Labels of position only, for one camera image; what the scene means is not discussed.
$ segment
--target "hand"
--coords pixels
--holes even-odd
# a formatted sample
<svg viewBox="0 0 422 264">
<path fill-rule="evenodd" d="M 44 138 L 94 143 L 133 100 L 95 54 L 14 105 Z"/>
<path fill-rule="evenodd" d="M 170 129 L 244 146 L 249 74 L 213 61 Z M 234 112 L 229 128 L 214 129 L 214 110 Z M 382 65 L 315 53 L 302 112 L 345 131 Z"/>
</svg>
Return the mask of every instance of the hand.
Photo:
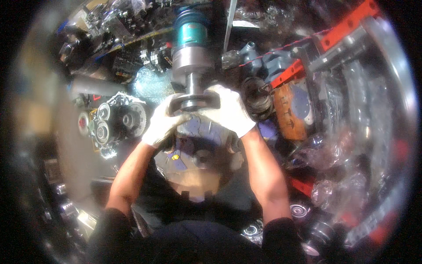
<svg viewBox="0 0 422 264">
<path fill-rule="evenodd" d="M 216 92 L 220 95 L 220 109 L 203 108 L 198 112 L 212 121 L 234 131 L 239 138 L 243 137 L 255 126 L 255 122 L 246 112 L 245 105 L 237 92 L 224 88 L 221 85 L 213 85 L 207 91 Z"/>
<path fill-rule="evenodd" d="M 179 97 L 181 94 L 168 96 L 154 111 L 151 117 L 150 125 L 142 136 L 142 142 L 158 148 L 160 144 L 171 134 L 172 129 L 176 126 L 188 121 L 191 115 L 182 113 L 177 117 L 170 117 L 169 106 L 173 98 Z"/>
</svg>

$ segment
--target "wire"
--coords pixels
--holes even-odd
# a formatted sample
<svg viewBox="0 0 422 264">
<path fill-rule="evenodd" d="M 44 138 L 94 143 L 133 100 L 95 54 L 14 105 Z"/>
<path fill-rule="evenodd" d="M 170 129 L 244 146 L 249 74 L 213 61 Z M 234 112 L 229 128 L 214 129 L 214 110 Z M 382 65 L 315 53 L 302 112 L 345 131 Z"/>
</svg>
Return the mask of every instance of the wire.
<svg viewBox="0 0 422 264">
<path fill-rule="evenodd" d="M 287 47 L 293 46 L 293 45 L 298 44 L 298 43 L 302 43 L 302 42 L 304 42 L 305 40 L 311 39 L 311 37 L 312 37 L 312 36 L 314 36 L 314 35 L 324 34 L 324 33 L 329 32 L 329 31 L 330 31 L 330 30 L 332 30 L 332 29 L 333 29 L 333 28 L 329 28 L 329 29 L 325 29 L 325 30 L 319 31 L 319 32 L 317 32 L 317 33 L 315 33 L 315 34 L 312 34 L 312 35 L 311 35 L 311 36 L 309 36 L 309 37 L 305 37 L 305 38 L 300 39 L 300 40 L 298 40 L 298 41 L 295 41 L 295 42 L 292 42 L 292 43 L 287 44 L 287 45 L 285 45 L 285 46 L 282 46 L 282 47 L 280 47 L 280 48 L 276 48 L 276 49 L 274 49 L 274 50 L 272 50 L 272 51 L 270 51 L 270 52 L 265 53 L 265 54 L 264 54 L 264 55 L 262 55 L 262 56 L 258 56 L 258 57 L 256 57 L 256 58 L 254 58 L 253 60 L 250 60 L 250 61 L 246 62 L 245 64 L 240 64 L 238 67 L 243 67 L 243 66 L 247 65 L 248 63 L 253 62 L 253 61 L 254 61 L 254 60 L 256 60 L 256 59 L 260 59 L 260 58 L 264 57 L 265 55 L 272 54 L 272 53 L 274 53 L 274 52 L 275 52 L 275 51 L 277 51 L 277 50 L 282 50 L 282 49 L 285 49 L 285 48 L 287 48 Z"/>
</svg>

